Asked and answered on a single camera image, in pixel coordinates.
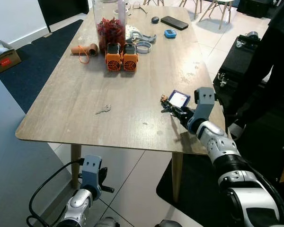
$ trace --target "blue tape measure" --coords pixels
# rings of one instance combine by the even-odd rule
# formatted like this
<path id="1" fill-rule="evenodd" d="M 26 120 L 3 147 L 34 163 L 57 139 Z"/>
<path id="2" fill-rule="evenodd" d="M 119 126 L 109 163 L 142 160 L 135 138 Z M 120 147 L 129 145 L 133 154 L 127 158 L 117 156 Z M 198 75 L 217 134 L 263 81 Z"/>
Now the blue tape measure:
<path id="1" fill-rule="evenodd" d="M 174 29 L 167 29 L 164 31 L 164 35 L 168 39 L 174 39 L 176 38 L 177 33 Z"/>

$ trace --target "black pants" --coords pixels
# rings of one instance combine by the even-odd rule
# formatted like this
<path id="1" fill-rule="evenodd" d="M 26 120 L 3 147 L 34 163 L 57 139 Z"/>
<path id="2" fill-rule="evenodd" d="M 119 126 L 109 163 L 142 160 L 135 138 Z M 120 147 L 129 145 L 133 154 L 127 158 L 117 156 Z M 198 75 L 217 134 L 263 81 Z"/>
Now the black pants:
<path id="1" fill-rule="evenodd" d="M 232 97 L 227 108 L 229 114 L 244 105 L 272 67 L 264 93 L 242 113 L 241 121 L 248 123 L 258 119 L 284 95 L 284 35 L 269 27 L 254 53 L 244 80 Z"/>

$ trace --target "silver key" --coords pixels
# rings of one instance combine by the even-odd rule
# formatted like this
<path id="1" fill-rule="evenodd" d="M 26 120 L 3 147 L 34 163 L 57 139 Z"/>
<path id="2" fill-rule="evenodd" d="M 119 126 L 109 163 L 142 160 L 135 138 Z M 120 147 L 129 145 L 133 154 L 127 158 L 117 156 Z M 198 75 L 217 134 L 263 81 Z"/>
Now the silver key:
<path id="1" fill-rule="evenodd" d="M 95 114 L 99 114 L 99 113 L 102 113 L 102 112 L 108 112 L 108 111 L 110 111 L 110 108 L 111 108 L 111 105 L 105 105 L 102 110 L 96 112 Z"/>

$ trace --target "clear plastic container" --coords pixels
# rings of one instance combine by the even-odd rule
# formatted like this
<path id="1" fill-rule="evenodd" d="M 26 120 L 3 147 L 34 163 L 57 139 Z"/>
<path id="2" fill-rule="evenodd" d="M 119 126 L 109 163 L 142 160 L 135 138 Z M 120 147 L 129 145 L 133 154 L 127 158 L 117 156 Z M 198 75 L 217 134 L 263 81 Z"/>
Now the clear plastic container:
<path id="1" fill-rule="evenodd" d="M 108 43 L 125 44 L 125 0 L 93 0 L 99 48 L 105 53 Z"/>

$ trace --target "person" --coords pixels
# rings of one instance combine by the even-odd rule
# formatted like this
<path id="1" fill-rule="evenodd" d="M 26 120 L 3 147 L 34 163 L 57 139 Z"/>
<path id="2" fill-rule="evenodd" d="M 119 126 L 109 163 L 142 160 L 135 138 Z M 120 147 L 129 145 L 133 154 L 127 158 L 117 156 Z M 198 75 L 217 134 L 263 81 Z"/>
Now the person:
<path id="1" fill-rule="evenodd" d="M 226 116 L 234 120 L 229 130 L 235 140 L 240 138 L 248 123 L 260 118 L 284 95 L 284 0 L 281 1 L 255 50 L 244 79 L 238 84 L 229 106 L 225 108 Z M 262 96 L 238 115 L 238 109 L 245 104 L 271 69 Z"/>

